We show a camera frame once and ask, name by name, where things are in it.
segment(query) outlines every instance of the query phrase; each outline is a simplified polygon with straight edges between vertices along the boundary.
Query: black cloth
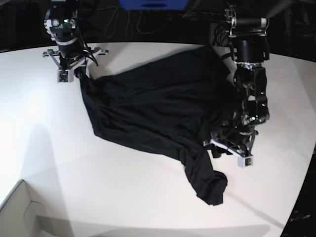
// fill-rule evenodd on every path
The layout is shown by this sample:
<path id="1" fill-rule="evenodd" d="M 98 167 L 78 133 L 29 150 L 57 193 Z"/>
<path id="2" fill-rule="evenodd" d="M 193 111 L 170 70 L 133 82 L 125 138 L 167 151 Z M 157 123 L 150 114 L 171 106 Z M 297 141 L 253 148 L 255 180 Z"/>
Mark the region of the black cloth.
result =
<path id="1" fill-rule="evenodd" d="M 119 75 L 80 81 L 96 136 L 181 161 L 197 196 L 217 205 L 227 178 L 213 170 L 202 142 L 231 116 L 234 87 L 228 73 L 214 50 L 204 46 Z"/>

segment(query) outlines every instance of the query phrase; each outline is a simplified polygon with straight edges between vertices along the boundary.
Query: dark background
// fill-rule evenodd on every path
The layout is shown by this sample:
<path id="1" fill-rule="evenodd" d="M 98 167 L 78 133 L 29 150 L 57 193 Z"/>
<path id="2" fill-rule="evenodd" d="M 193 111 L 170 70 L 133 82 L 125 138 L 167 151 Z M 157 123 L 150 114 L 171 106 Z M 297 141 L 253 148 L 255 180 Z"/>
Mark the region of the dark background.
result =
<path id="1" fill-rule="evenodd" d="M 12 0 L 0 7 L 0 52 L 33 47 L 50 46 L 55 43 L 46 33 L 43 20 L 48 9 L 48 0 Z M 80 28 L 87 42 L 175 42 L 207 44 L 210 35 L 210 23 L 219 18 L 225 5 L 221 1 L 201 1 L 197 7 L 199 13 L 182 18 L 182 11 L 131 11 L 131 28 L 125 32 L 128 13 L 118 10 L 118 19 L 112 21 L 106 31 L 113 37 L 106 38 L 104 29 L 109 23 L 118 0 L 82 0 L 79 11 Z M 136 25 L 141 17 L 139 28 L 152 34 L 141 34 Z M 271 53 L 306 59 L 316 62 L 316 5 L 297 2 L 271 18 L 268 28 L 268 42 Z"/>

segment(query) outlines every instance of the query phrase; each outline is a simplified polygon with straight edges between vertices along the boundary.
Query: blue object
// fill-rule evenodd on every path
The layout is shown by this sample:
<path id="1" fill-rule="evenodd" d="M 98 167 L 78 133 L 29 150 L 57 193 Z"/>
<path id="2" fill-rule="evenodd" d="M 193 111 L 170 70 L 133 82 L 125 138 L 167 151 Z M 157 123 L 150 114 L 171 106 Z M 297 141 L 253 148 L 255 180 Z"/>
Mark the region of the blue object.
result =
<path id="1" fill-rule="evenodd" d="M 120 0 L 127 10 L 183 10 L 189 0 Z"/>

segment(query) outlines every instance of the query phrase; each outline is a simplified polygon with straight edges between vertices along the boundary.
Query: black t-shirt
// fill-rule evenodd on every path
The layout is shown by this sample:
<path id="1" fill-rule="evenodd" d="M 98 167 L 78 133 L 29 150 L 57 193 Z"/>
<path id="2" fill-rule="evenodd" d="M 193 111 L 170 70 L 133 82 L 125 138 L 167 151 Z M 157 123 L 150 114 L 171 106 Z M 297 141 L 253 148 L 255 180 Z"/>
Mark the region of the black t-shirt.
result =
<path id="1" fill-rule="evenodd" d="M 96 136 L 181 161 L 197 196 L 217 205 L 227 178 L 213 170 L 202 142 L 231 111 L 235 88 L 228 73 L 215 51 L 204 46 L 80 81 Z"/>

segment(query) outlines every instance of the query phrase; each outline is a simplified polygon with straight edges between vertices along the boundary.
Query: white table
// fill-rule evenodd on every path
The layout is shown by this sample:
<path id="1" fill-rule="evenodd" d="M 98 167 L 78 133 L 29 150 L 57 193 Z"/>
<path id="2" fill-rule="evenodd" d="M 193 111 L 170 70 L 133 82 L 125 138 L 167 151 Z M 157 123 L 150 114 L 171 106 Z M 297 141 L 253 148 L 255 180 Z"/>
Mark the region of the white table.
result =
<path id="1" fill-rule="evenodd" d="M 110 53 L 90 67 L 95 76 L 197 47 L 99 46 Z M 257 127 L 254 166 L 241 169 L 232 156 L 212 159 L 228 186 L 224 204 L 208 206 L 180 162 L 94 136 L 79 81 L 57 83 L 56 66 L 41 56 L 46 49 L 0 54 L 0 200 L 23 178 L 32 200 L 71 237 L 280 236 L 316 142 L 315 63 L 279 55 L 265 63 L 271 119 Z"/>

